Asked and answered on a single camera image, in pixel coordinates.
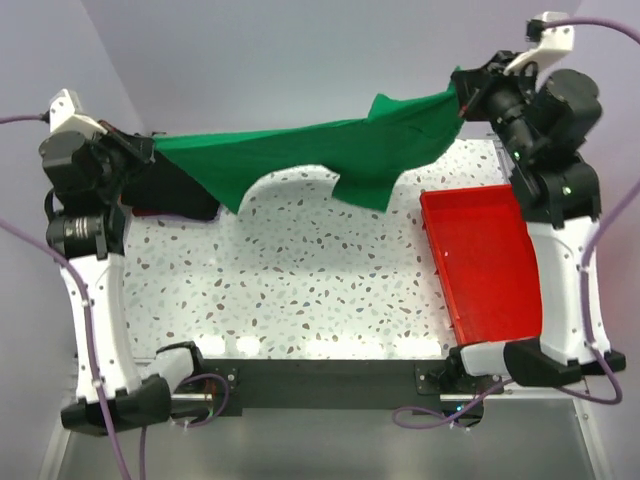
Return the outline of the green t shirt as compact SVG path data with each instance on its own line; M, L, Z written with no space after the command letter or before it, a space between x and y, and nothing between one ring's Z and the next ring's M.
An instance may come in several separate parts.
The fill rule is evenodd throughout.
M409 100L375 96L366 117L301 128L159 136L158 153L232 212L249 189L282 170L322 166L337 174L332 196L386 210L406 171L436 162L455 142L462 118L454 87Z

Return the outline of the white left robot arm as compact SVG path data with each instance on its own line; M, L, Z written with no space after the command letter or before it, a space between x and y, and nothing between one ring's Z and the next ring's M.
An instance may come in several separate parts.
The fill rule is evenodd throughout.
M64 428L95 437L164 423L172 395L207 380L192 341L159 349L139 370L124 307L124 187L154 163L150 138L105 121L88 131L58 128L40 147L51 188L44 200L47 245L60 256L71 303L78 361L74 401L61 411Z

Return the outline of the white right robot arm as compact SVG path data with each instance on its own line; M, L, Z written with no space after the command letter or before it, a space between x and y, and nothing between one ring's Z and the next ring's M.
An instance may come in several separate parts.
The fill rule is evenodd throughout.
M542 328L534 337L451 349L441 377L459 393L482 376L561 388L626 368L605 332L598 281L581 278L596 264L582 256L602 225L599 178L578 151L602 115L599 88L573 69L556 70L538 85L540 62L510 71L516 57L500 50L451 80L460 117L489 123L513 162L509 182L534 249Z

